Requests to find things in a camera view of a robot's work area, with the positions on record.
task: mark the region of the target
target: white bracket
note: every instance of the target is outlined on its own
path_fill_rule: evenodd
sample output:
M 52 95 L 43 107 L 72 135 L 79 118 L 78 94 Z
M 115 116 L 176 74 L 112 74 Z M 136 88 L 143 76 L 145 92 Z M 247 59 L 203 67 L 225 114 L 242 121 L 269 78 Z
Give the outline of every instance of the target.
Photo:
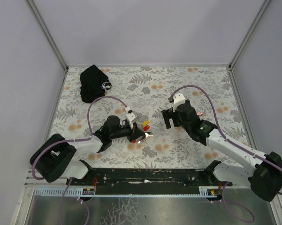
M 181 104 L 186 103 L 186 99 L 183 96 L 183 94 L 176 94 L 173 97 L 174 103 L 173 103 L 173 111 L 175 112 L 177 107 Z
M 215 167 L 213 174 L 219 181 L 229 181 L 233 184 L 250 187 L 248 178 L 252 176 L 252 172 L 247 171 L 244 167 L 220 163 Z
M 130 110 L 130 107 L 127 106 L 125 108 L 125 111 L 128 112 L 129 110 Z M 130 128 L 132 129 L 133 123 L 135 123 L 139 119 L 139 117 L 136 116 L 133 112 L 131 112 L 131 113 L 126 114 L 126 119 L 128 120 L 128 123 L 130 124 Z
M 220 134 L 218 129 L 214 129 L 210 134 L 210 136 L 206 139 L 206 144 L 210 148 L 217 149 L 220 152 L 223 152 L 228 157 L 232 158 L 239 164 L 241 164 L 244 168 L 247 169 L 248 172 L 253 173 L 256 164 L 261 164 L 262 160 L 242 151 L 238 147 L 232 145 L 231 143 L 227 142 L 222 135 Z M 251 151 L 255 155 L 259 155 L 262 158 L 265 157 L 265 153 L 261 151 L 257 151 L 253 148 L 250 148 L 237 140 L 233 139 L 232 137 L 226 136 L 228 139 L 233 141 L 234 143 L 237 143 L 238 145 L 242 146 L 243 148 Z
M 71 143 L 71 145 L 73 145 L 77 151 L 61 177 L 82 179 L 88 173 L 88 168 L 79 161 L 81 158 L 80 156 L 84 154 L 97 153 L 102 146 L 102 142 L 98 137 L 93 135 L 92 139 L 89 141 L 74 142 Z

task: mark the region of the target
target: floral fabric surface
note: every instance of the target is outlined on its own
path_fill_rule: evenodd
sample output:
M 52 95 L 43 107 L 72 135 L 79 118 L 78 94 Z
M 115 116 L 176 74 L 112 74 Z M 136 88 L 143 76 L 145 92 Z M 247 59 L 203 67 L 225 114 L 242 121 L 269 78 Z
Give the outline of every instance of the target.
M 80 74 L 86 68 L 70 67 L 51 135 L 60 133 L 65 138 L 88 137 L 87 111 L 90 104 L 80 97 Z M 247 144 L 236 106 L 230 79 L 225 67 L 102 67 L 113 87 L 106 95 L 120 98 L 138 114 L 139 126 L 149 120 L 154 137 L 138 143 L 128 139 L 113 140 L 112 146 L 97 154 L 85 154 L 84 159 L 92 167 L 113 168 L 205 168 L 213 160 L 238 165 L 221 152 L 194 142 L 179 127 L 166 129 L 161 110 L 172 107 L 168 98 L 174 90 L 194 84 L 203 88 L 211 97 L 219 123 L 224 132 Z M 214 122 L 212 108 L 205 95 L 195 89 L 180 91 L 202 119 Z M 124 106 L 113 99 L 96 102 L 90 111 L 93 131 L 99 129 L 110 115 L 125 119 Z

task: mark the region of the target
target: white wall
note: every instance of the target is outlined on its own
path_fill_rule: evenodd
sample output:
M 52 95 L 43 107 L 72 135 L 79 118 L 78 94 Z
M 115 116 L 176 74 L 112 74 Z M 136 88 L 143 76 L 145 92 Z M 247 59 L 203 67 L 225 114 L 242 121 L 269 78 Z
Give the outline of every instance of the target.
M 35 0 L 69 65 L 229 64 L 264 0 Z
M 0 225 L 14 213 L 62 75 L 25 1 L 0 1 Z
M 282 157 L 282 0 L 272 1 L 234 72 L 260 149 Z

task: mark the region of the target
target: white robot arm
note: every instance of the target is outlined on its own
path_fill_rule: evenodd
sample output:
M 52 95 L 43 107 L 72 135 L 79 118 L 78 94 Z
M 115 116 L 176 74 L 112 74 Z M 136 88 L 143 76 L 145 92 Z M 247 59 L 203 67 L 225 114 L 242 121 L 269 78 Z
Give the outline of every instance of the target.
M 81 155 L 99 153 L 105 151 L 112 144 L 112 139 L 127 137 L 130 142 L 139 142 L 152 136 L 150 132 L 144 132 L 137 127 L 138 116 L 129 108 L 125 108 L 126 119 L 120 123 L 117 116 L 109 116 L 103 126 L 92 134 L 87 141 L 62 143 L 56 145 L 51 151 L 44 154 L 36 165 L 36 170 L 47 182 L 53 182 L 59 177 L 73 177 L 82 179 L 89 171 L 86 162 L 80 159 Z M 46 143 L 30 158 L 33 165 L 37 156 L 49 145 L 65 140 L 60 134 L 54 134 Z
M 229 181 L 250 187 L 265 201 L 271 201 L 282 188 L 282 172 L 255 157 L 260 156 L 282 168 L 282 159 L 278 154 L 257 151 L 228 136 L 225 139 L 215 124 L 200 120 L 195 109 L 190 105 L 190 101 L 185 99 L 183 94 L 176 94 L 173 98 L 173 107 L 163 110 L 162 115 L 167 129 L 171 127 L 169 120 L 172 119 L 174 126 L 182 127 L 194 141 L 223 152 L 242 166 L 231 166 L 220 161 L 213 161 L 208 167 L 212 169 L 219 181 Z M 227 139 L 252 154 L 232 145 Z

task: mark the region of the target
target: black hat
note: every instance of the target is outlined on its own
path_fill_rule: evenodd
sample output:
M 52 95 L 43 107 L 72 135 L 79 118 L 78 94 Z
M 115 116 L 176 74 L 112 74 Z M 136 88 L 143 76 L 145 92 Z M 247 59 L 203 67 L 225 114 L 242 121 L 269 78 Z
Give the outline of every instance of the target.
M 112 88 L 108 76 L 95 65 L 80 74 L 80 82 L 81 99 L 86 103 L 91 103 L 95 99 L 104 96 L 105 92 Z

